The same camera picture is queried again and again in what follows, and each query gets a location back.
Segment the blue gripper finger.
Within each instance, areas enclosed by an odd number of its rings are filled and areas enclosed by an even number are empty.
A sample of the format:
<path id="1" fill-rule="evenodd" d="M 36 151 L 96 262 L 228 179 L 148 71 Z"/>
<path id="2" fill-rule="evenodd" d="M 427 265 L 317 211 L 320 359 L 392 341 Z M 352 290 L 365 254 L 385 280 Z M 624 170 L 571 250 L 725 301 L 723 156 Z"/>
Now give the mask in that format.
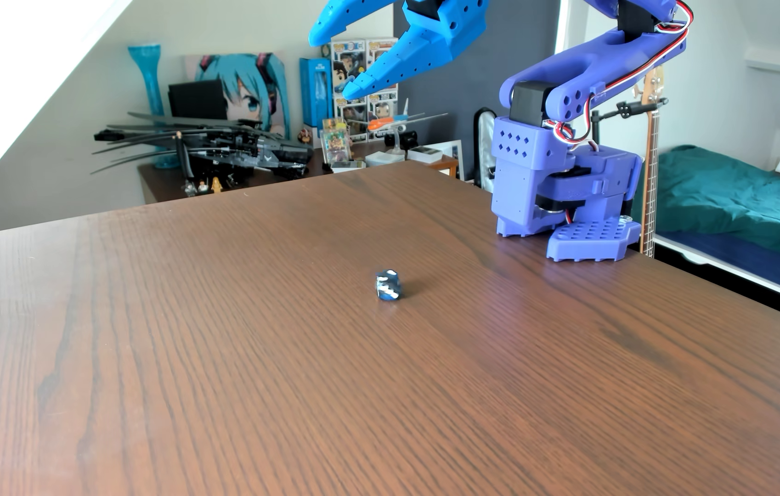
<path id="1" fill-rule="evenodd" d="M 328 1 L 313 24 L 308 42 L 310 46 L 329 43 L 332 37 L 363 17 L 390 6 L 394 1 Z"/>
<path id="2" fill-rule="evenodd" d="M 365 73 L 346 84 L 342 96 L 352 101 L 376 94 L 451 62 L 463 50 L 462 38 L 446 38 L 431 30 L 408 30 Z"/>

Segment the blue gripper body with servo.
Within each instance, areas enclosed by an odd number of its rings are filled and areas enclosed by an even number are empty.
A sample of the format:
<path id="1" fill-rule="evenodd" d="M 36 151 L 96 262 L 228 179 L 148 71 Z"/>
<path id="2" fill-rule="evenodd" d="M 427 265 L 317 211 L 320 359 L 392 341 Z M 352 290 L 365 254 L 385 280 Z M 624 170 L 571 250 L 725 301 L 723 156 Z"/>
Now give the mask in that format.
<path id="1" fill-rule="evenodd" d="M 459 55 L 486 28 L 490 1 L 406 1 L 403 13 L 410 30 L 450 55 Z"/>

